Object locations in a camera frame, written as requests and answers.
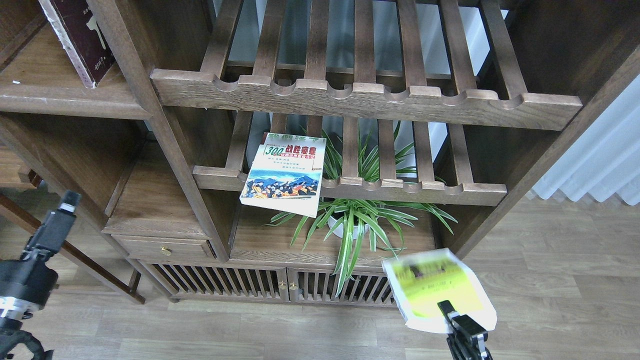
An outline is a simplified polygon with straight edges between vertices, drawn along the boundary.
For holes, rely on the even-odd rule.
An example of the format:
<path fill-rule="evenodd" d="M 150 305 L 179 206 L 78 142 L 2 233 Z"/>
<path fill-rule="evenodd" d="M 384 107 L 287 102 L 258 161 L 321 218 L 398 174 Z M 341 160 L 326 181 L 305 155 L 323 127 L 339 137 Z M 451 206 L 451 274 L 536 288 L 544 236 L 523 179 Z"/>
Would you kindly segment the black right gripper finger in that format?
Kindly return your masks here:
<path fill-rule="evenodd" d="M 450 301 L 439 301 L 438 307 L 445 317 L 451 330 L 448 335 L 457 335 L 458 337 L 464 336 L 466 338 L 485 336 L 486 341 L 489 338 L 489 334 L 485 328 L 478 324 L 467 314 L 460 314 L 455 310 Z"/>

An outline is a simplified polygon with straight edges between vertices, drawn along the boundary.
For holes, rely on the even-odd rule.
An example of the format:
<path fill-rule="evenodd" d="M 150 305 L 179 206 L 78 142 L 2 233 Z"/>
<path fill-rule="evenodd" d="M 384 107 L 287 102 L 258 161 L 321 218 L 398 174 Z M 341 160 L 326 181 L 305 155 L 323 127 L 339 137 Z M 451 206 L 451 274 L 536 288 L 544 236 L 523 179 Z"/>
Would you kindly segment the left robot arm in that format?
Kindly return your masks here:
<path fill-rule="evenodd" d="M 50 360 L 53 350 L 45 351 L 41 342 L 21 329 L 22 321 L 42 310 L 50 298 L 58 273 L 46 262 L 59 253 L 73 227 L 74 214 L 82 196 L 67 190 L 56 210 L 26 243 L 18 259 L 2 260 L 0 264 L 0 352 L 2 359 L 11 359 L 10 353 L 24 344 L 34 360 Z"/>

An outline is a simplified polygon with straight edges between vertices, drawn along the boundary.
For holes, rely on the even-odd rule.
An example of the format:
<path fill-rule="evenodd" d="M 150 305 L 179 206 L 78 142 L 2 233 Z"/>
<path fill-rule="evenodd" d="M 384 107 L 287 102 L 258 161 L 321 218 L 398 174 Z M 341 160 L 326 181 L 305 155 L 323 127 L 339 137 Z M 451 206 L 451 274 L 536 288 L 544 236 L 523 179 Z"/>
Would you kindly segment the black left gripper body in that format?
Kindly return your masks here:
<path fill-rule="evenodd" d="M 46 266 L 50 251 L 33 250 L 22 259 L 0 264 L 1 299 L 15 298 L 30 303 L 30 312 L 42 310 L 58 280 L 58 273 Z"/>

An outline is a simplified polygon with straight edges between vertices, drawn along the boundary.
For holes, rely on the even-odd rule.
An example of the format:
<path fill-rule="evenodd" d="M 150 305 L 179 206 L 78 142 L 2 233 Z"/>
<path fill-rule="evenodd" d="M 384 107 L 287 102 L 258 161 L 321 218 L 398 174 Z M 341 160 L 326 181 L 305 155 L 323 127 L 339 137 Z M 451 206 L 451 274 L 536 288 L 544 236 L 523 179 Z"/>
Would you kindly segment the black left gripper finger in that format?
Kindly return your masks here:
<path fill-rule="evenodd" d="M 73 227 L 76 219 L 74 212 L 81 199 L 82 196 L 76 192 L 65 192 L 58 208 L 46 215 L 45 221 L 27 242 L 26 258 L 50 258 L 59 253 Z"/>

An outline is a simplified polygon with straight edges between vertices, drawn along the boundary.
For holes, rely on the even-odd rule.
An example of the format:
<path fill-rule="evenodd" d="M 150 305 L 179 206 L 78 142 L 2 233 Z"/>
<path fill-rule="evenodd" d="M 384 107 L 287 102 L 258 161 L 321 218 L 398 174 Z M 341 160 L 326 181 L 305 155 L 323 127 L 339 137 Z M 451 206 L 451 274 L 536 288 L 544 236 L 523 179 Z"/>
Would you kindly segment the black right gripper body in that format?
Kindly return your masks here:
<path fill-rule="evenodd" d="M 446 342 L 453 360 L 493 360 L 484 335 L 471 338 L 448 335 Z"/>

